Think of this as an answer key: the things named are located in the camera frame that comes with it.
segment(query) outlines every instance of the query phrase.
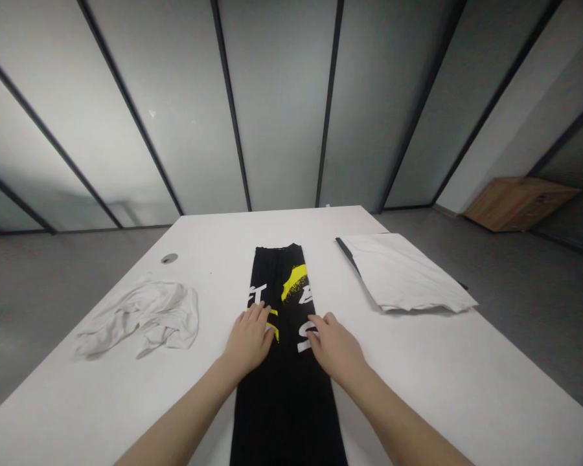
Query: frosted glass wall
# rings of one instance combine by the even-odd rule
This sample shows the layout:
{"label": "frosted glass wall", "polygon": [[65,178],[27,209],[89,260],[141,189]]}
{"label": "frosted glass wall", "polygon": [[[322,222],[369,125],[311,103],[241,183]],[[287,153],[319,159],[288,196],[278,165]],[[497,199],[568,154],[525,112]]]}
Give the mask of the frosted glass wall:
{"label": "frosted glass wall", "polygon": [[315,205],[336,7],[220,4],[253,210]]}
{"label": "frosted glass wall", "polygon": [[386,207],[432,202],[548,4],[467,2]]}
{"label": "frosted glass wall", "polygon": [[[179,214],[75,0],[1,0],[0,65],[124,226],[177,219]],[[12,162],[25,163],[25,154],[13,151]],[[47,184],[60,185],[52,189],[64,199],[65,209],[70,203],[87,204],[89,199],[81,198],[79,186],[54,179],[60,170],[50,163],[35,160]],[[80,226],[99,227],[85,223]],[[64,226],[74,227],[71,222]]]}
{"label": "frosted glass wall", "polygon": [[90,5],[184,213],[245,212],[209,0]]}
{"label": "frosted glass wall", "polygon": [[377,209],[452,8],[346,0],[320,205]]}
{"label": "frosted glass wall", "polygon": [[[583,190],[583,126],[535,176]],[[583,249],[583,192],[534,229]]]}
{"label": "frosted glass wall", "polygon": [[0,191],[0,231],[42,230],[42,227]]}
{"label": "frosted glass wall", "polygon": [[0,179],[56,230],[115,226],[1,81]]}

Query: table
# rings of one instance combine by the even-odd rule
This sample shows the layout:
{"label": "table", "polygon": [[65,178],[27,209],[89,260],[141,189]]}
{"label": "table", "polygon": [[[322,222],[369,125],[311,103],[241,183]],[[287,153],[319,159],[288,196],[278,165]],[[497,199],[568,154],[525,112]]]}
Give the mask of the table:
{"label": "table", "polygon": [[[0,466],[112,464],[222,352],[247,299],[254,248],[293,242],[303,246],[317,312],[333,311],[386,383],[475,464],[583,465],[583,408],[480,314],[385,315],[371,302],[334,238],[381,232],[360,206],[181,217],[114,289],[148,272],[193,286],[193,346],[136,360],[128,338],[80,361],[80,323],[0,406]],[[173,252],[179,258],[162,264]],[[349,463],[390,464],[333,386]],[[191,464],[229,463],[233,408],[234,394]]]}

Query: black pants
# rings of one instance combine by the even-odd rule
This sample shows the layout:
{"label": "black pants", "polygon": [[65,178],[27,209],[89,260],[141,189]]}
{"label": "black pants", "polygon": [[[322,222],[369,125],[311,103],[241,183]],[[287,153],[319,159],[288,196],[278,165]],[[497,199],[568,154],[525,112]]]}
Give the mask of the black pants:
{"label": "black pants", "polygon": [[300,246],[255,250],[247,306],[260,300],[275,340],[238,386],[231,466],[347,465],[330,377],[306,338],[315,309]]}

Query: wooden drawer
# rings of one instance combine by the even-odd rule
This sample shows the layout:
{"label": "wooden drawer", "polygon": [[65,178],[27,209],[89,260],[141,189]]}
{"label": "wooden drawer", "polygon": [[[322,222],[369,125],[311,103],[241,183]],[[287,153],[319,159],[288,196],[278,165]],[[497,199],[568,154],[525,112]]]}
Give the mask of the wooden drawer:
{"label": "wooden drawer", "polygon": [[526,231],[579,192],[537,178],[497,178],[464,215],[494,232]]}

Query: folded white shirt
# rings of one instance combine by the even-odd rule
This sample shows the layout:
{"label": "folded white shirt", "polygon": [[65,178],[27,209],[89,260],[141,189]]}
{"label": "folded white shirt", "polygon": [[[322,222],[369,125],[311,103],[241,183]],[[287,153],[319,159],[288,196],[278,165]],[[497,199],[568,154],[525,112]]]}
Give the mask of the folded white shirt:
{"label": "folded white shirt", "polygon": [[341,240],[384,311],[442,306],[457,313],[477,305],[458,282],[402,235],[351,235]]}
{"label": "folded white shirt", "polygon": [[78,332],[76,354],[98,355],[134,333],[140,358],[159,346],[188,349],[199,331],[196,291],[173,280],[147,276],[106,303]]}

